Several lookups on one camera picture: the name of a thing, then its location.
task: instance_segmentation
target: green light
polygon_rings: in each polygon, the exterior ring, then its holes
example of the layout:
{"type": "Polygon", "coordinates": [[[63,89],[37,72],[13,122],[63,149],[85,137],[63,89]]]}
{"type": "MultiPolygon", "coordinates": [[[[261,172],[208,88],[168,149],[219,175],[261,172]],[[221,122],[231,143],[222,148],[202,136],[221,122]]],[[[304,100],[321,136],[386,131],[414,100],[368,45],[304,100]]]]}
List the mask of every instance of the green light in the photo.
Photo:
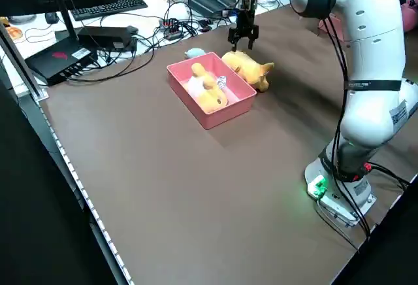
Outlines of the green light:
{"type": "Polygon", "coordinates": [[[308,191],[312,193],[315,197],[321,198],[327,192],[327,179],[319,175],[308,185],[308,191]]]}

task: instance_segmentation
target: yellow plush toy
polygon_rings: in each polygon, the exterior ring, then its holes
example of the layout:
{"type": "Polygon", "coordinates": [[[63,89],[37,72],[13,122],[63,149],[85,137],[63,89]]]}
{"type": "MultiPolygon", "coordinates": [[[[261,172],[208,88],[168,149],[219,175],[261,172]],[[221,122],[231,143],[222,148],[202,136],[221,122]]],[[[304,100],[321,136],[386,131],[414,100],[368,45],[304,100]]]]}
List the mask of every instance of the yellow plush toy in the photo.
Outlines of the yellow plush toy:
{"type": "Polygon", "coordinates": [[[222,56],[225,64],[234,70],[248,84],[264,92],[268,89],[266,75],[274,68],[274,63],[258,64],[254,59],[240,51],[230,51],[222,56]]]}
{"type": "Polygon", "coordinates": [[[194,63],[191,70],[193,76],[184,85],[184,88],[195,98],[202,110],[208,114],[226,107],[228,104],[227,96],[217,85],[216,79],[204,69],[202,64],[194,63]]]}

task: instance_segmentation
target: pink bin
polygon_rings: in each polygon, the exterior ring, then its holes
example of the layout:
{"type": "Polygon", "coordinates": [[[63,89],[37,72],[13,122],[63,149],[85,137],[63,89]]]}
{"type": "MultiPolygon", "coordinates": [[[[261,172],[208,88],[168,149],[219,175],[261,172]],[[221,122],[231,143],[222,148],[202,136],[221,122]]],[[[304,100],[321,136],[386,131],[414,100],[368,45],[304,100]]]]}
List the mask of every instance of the pink bin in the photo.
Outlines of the pink bin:
{"type": "Polygon", "coordinates": [[[169,65],[167,70],[169,71],[171,88],[205,129],[213,128],[249,111],[257,93],[247,82],[226,66],[215,53],[207,53],[197,58],[169,65]],[[212,72],[216,77],[227,77],[227,86],[223,89],[228,98],[226,107],[207,114],[182,86],[192,77],[191,66],[194,63],[201,63],[207,71],[212,72]]]}

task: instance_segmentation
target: brown tabletop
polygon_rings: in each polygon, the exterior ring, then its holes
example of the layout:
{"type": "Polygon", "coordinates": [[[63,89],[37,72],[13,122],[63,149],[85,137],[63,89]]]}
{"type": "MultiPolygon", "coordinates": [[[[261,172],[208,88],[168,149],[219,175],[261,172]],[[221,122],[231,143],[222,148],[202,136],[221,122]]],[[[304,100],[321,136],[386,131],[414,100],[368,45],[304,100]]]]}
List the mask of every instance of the brown tabletop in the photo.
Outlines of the brown tabletop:
{"type": "MultiPolygon", "coordinates": [[[[248,113],[210,131],[171,90],[166,66],[193,47],[221,56],[231,49],[226,28],[160,49],[131,75],[58,85],[42,102],[137,284],[326,284],[353,254],[315,213],[303,178],[339,115],[334,50],[289,8],[257,23],[260,39],[247,52],[276,63],[270,88],[248,113]]],[[[416,116],[376,161],[410,179],[417,128],[416,116]]],[[[372,225],[400,192],[381,175],[370,180],[378,197],[372,225]]],[[[363,240],[358,227],[349,234],[363,240]]]]}

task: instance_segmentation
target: white desk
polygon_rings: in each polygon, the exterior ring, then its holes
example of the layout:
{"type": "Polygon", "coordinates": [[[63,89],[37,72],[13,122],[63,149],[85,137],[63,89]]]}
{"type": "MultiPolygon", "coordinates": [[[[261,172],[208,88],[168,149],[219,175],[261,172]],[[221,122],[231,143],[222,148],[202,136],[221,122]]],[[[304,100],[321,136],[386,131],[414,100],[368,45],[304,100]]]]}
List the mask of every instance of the white desk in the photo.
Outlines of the white desk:
{"type": "MultiPolygon", "coordinates": [[[[133,11],[130,11],[129,13],[139,14],[143,16],[164,17],[164,14],[169,7],[169,4],[164,0],[144,0],[144,1],[148,5],[148,8],[133,10],[133,11]]],[[[280,0],[280,1],[282,3],[281,6],[289,4],[289,0],[280,0]]],[[[275,9],[277,7],[278,7],[278,3],[270,5],[270,6],[263,6],[263,7],[259,6],[257,7],[256,14],[261,14],[268,10],[275,9]]],[[[175,14],[171,13],[171,11],[169,15],[172,18],[175,17],[175,14]]],[[[60,21],[57,24],[51,25],[48,29],[45,29],[48,27],[48,24],[46,23],[43,14],[39,14],[37,18],[35,19],[35,21],[33,22],[30,22],[24,25],[17,25],[17,27],[19,27],[23,33],[26,33],[26,36],[29,39],[29,40],[25,40],[25,37],[23,36],[21,39],[15,41],[16,46],[24,59],[28,58],[29,56],[32,56],[33,54],[37,52],[40,52],[41,50],[57,42],[54,36],[54,31],[66,30],[65,25],[62,22],[61,14],[58,13],[58,16],[59,16],[60,21]]],[[[71,14],[70,14],[70,17],[71,17],[72,24],[74,25],[74,27],[82,27],[81,22],[74,21],[71,14]]],[[[100,18],[84,20],[83,23],[84,25],[99,26],[100,18]]],[[[128,14],[116,14],[116,15],[112,15],[112,16],[105,18],[102,22],[102,25],[105,27],[127,27],[128,25],[131,25],[133,27],[138,28],[139,35],[142,35],[143,37],[150,37],[153,35],[153,31],[155,27],[159,25],[159,22],[158,22],[158,18],[145,18],[145,17],[140,17],[140,16],[131,16],[128,14]]],[[[161,39],[162,37],[163,37],[162,33],[158,33],[156,35],[157,39],[161,39]]],[[[161,45],[167,45],[169,43],[170,43],[169,41],[163,41],[161,42],[161,45]]],[[[146,50],[146,47],[142,45],[140,42],[138,42],[137,55],[143,54],[145,50],[146,50]]],[[[0,54],[1,54],[1,57],[3,57],[3,54],[4,54],[3,50],[0,51],[0,54]]],[[[126,58],[130,58],[129,53],[122,54],[119,60],[126,59],[126,58]]],[[[10,81],[12,82],[12,85],[14,87],[16,94],[18,96],[27,94],[26,86],[24,85],[19,74],[16,72],[13,65],[11,64],[11,62],[6,56],[4,57],[3,64],[5,66],[5,69],[7,70],[7,73],[9,75],[10,81]]]]}

